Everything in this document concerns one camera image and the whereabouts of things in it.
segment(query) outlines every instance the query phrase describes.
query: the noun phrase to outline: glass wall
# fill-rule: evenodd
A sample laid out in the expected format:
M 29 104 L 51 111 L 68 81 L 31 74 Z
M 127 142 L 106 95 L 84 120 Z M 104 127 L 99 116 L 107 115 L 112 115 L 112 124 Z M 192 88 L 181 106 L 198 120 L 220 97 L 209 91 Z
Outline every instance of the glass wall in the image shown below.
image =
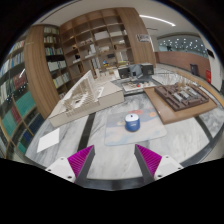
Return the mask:
M 200 37 L 177 35 L 158 38 L 160 51 L 180 51 L 197 54 L 208 58 L 207 50 Z

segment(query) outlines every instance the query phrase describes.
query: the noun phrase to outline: miniature building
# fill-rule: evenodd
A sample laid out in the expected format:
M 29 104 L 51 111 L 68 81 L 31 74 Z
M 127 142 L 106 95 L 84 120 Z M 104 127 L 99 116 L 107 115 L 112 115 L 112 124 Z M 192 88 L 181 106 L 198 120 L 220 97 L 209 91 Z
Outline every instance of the miniature building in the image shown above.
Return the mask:
M 98 89 L 93 79 L 92 71 L 88 71 L 65 95 L 62 104 L 66 115 L 81 113 L 91 107 L 99 106 Z

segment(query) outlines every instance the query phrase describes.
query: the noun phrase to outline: ceiling light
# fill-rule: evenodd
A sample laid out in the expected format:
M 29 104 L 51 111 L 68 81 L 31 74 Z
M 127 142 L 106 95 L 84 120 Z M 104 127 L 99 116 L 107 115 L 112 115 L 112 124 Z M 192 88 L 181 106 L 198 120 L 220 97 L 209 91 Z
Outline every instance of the ceiling light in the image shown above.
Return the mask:
M 174 23 L 171 23 L 171 22 L 168 22 L 168 21 L 166 21 L 166 20 L 159 19 L 159 18 L 156 18 L 156 17 L 144 16 L 144 15 L 139 15 L 139 16 L 140 16 L 140 17 L 144 17 L 144 18 L 149 18 L 149 19 L 159 20 L 159 21 L 161 21 L 161 22 L 168 23 L 168 24 L 170 24 L 171 26 L 176 26 Z

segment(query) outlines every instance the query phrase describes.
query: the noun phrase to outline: floor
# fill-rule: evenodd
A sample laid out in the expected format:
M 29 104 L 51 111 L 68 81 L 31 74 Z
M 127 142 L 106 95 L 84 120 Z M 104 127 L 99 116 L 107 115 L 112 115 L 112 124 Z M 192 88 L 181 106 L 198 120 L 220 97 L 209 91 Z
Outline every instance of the floor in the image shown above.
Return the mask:
M 161 68 L 172 70 L 173 67 L 157 64 L 156 71 Z M 113 81 L 120 86 L 122 81 Z M 134 145 L 105 146 L 104 135 L 107 116 L 112 113 L 126 112 L 152 106 L 142 90 L 125 93 L 125 101 L 121 104 L 104 109 L 95 114 L 94 122 L 86 145 L 95 145 L 96 155 L 90 167 L 90 179 L 127 179 L 142 176 L 134 156 Z M 60 143 L 40 153 L 36 153 L 39 138 L 55 130 L 47 119 L 31 142 L 26 156 L 42 166 L 48 167 L 59 157 L 69 157 L 76 153 L 83 130 L 89 116 L 83 117 L 60 127 Z M 204 126 L 195 118 L 165 125 L 167 135 L 158 139 L 136 144 L 145 146 L 160 155 L 170 155 L 179 163 L 190 158 L 203 149 L 220 130 L 224 122 L 224 110 L 220 104 L 212 111 L 199 116 Z

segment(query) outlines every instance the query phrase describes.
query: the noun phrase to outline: wooden panel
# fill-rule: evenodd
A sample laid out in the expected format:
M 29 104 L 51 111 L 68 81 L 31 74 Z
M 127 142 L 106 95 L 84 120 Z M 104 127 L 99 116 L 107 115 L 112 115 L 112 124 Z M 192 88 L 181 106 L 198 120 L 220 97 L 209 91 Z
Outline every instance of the wooden panel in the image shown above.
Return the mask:
M 33 26 L 26 39 L 25 69 L 29 89 L 38 110 L 46 119 L 59 101 L 45 57 L 44 26 Z
M 138 42 L 137 34 L 148 34 L 147 29 L 134 8 L 118 8 L 118 14 L 124 23 L 131 44 L 134 62 L 149 62 L 156 67 L 155 54 L 149 42 Z
M 104 17 L 117 15 L 116 9 L 103 9 L 101 12 Z
M 64 23 L 63 25 L 60 26 L 60 33 L 64 33 L 65 31 L 69 30 L 72 28 L 72 22 L 68 21 Z
M 78 26 L 80 24 L 86 23 L 88 20 L 86 15 L 79 16 L 73 20 L 73 26 Z
M 186 110 L 175 112 L 155 91 L 154 87 L 144 88 L 145 93 L 156 108 L 163 124 L 170 124 L 182 121 L 191 117 L 196 117 L 202 113 L 213 110 L 217 107 L 216 103 L 209 97 L 209 102 L 195 106 Z
M 187 52 L 165 51 L 156 52 L 156 62 L 172 65 L 191 71 L 190 64 L 198 65 L 198 73 L 206 79 L 206 69 L 211 71 L 210 63 L 207 58 Z
M 100 11 L 94 11 L 94 12 L 88 13 L 86 17 L 88 18 L 88 20 L 94 20 L 94 19 L 102 18 L 103 16 Z

